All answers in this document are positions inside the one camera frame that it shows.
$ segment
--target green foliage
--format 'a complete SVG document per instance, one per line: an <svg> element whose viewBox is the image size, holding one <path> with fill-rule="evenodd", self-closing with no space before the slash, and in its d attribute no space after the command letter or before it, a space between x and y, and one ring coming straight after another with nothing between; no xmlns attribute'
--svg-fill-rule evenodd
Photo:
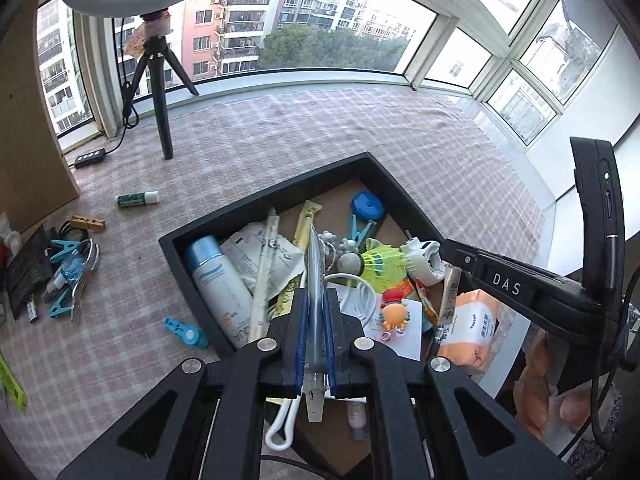
<svg viewBox="0 0 640 480"><path fill-rule="evenodd" d="M264 38L258 69L359 68L393 72L408 41L356 36L348 28L324 30L293 23Z"/></svg>

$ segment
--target white wall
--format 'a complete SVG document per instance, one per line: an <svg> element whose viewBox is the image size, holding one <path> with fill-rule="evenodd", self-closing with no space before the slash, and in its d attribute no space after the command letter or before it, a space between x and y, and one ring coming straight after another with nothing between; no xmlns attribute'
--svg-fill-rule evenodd
<svg viewBox="0 0 640 480"><path fill-rule="evenodd" d="M527 151L556 198L575 185L569 137L615 144L640 114L640 59L620 28L578 92Z"/></svg>
<svg viewBox="0 0 640 480"><path fill-rule="evenodd" d="M640 121L615 147L625 210L625 239L640 231ZM556 202L556 220L547 269L558 274L582 267L582 210L575 188Z"/></svg>

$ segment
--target orange snack packet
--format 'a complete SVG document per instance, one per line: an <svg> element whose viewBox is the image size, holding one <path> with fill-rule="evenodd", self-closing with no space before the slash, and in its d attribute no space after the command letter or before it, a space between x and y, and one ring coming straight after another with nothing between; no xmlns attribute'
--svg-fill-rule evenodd
<svg viewBox="0 0 640 480"><path fill-rule="evenodd" d="M438 355L450 359L468 374L484 373L499 309L498 300L483 290L460 294Z"/></svg>

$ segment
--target yellow shuttlecock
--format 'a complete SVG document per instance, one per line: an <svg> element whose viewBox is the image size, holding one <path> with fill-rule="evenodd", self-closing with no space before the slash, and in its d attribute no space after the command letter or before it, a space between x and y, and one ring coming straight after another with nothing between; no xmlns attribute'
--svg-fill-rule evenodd
<svg viewBox="0 0 640 480"><path fill-rule="evenodd" d="M362 254L343 254L338 260L338 270L360 276L381 294L406 277L406 260L400 249L382 245Z"/></svg>

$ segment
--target plaid cloth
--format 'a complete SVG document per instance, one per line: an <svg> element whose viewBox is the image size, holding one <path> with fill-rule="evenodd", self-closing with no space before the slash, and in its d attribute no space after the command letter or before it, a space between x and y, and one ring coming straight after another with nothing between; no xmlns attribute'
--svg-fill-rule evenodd
<svg viewBox="0 0 640 480"><path fill-rule="evenodd" d="M370 151L445 237L531 262L543 217L514 170L445 96L409 88L280 94L173 118L175 158L156 126L127 133L105 163L75 172L71 214L107 220L102 262L87 283L82 321L44 307L0 327L0 349L28 395L0 424L26 465L50 480L181 360L213 350L184 345L162 325L193 323L158 238L239 198L356 153ZM158 205L118 209L119 194L158 190ZM300 477L270 464L263 478Z"/></svg>

